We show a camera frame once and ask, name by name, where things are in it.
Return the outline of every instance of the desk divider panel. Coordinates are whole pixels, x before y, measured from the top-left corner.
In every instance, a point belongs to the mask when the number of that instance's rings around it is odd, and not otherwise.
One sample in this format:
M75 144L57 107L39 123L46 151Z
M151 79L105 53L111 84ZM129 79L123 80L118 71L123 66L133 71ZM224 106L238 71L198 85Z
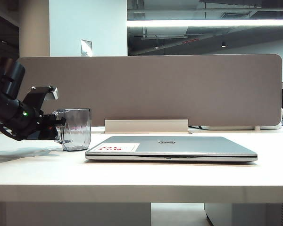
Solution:
M28 57L18 98L57 86L51 113L91 108L108 119L188 119L194 126L273 126L281 119L282 60L275 54Z

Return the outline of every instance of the fluorescent light strip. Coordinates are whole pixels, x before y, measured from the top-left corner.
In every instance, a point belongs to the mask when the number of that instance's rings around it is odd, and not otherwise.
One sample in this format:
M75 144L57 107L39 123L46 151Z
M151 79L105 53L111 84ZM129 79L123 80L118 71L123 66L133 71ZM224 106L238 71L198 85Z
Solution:
M128 20L127 27L283 26L280 20Z

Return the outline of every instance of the sticker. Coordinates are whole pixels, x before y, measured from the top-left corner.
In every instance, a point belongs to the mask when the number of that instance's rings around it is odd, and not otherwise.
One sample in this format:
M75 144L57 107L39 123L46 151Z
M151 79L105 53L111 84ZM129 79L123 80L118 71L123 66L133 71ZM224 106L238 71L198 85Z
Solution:
M140 143L102 143L91 152L135 152Z

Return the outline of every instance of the clear plastic cup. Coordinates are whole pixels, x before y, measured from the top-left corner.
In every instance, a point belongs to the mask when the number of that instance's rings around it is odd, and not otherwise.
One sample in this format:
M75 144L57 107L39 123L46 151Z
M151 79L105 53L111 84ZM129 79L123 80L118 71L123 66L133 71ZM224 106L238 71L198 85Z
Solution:
M88 149L91 140L91 110L74 108L59 109L53 112L57 120L66 119L65 126L57 127L59 142L63 151L81 151Z

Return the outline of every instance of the laptop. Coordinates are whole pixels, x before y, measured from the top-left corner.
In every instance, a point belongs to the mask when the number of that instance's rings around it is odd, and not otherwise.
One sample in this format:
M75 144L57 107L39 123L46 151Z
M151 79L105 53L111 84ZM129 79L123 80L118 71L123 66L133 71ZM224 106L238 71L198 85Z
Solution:
M250 162L255 152L224 137L112 136L85 153L101 161Z

